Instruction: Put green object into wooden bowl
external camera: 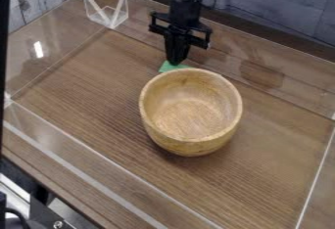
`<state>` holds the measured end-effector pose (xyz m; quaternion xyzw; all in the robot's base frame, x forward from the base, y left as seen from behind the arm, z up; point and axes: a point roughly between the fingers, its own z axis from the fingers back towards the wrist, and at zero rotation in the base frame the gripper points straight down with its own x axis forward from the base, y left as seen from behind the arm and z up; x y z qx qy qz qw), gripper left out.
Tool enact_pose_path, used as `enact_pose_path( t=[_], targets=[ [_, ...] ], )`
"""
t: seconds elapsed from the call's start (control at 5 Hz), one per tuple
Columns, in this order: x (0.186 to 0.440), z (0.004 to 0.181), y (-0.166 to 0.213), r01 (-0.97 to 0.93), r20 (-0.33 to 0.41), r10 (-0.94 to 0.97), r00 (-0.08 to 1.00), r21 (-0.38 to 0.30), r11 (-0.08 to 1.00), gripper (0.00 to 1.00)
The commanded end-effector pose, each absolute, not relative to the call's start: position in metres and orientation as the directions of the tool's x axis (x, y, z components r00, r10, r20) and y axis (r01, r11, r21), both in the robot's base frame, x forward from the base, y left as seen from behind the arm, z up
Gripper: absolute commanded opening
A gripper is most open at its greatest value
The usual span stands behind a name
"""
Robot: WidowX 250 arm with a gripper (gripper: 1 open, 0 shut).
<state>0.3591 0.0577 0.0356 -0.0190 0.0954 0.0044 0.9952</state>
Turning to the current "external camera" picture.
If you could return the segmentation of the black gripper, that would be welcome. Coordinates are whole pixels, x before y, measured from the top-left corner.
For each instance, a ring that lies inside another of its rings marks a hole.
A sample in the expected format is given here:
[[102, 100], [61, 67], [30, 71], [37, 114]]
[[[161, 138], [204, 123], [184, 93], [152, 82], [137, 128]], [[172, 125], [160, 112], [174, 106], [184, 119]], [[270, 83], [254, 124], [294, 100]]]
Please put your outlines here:
[[165, 38], [166, 60], [172, 65], [186, 58], [189, 46], [209, 48], [212, 28], [186, 14], [150, 13], [149, 31]]

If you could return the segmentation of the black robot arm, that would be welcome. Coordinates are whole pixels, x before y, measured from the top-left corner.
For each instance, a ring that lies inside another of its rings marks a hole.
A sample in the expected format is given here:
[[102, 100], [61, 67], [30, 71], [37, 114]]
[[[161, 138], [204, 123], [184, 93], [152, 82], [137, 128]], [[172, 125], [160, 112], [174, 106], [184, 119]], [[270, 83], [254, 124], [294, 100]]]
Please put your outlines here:
[[200, 22], [202, 0], [169, 0], [166, 13], [150, 13], [149, 31], [164, 37], [166, 61], [177, 66], [192, 46], [208, 49], [212, 28]]

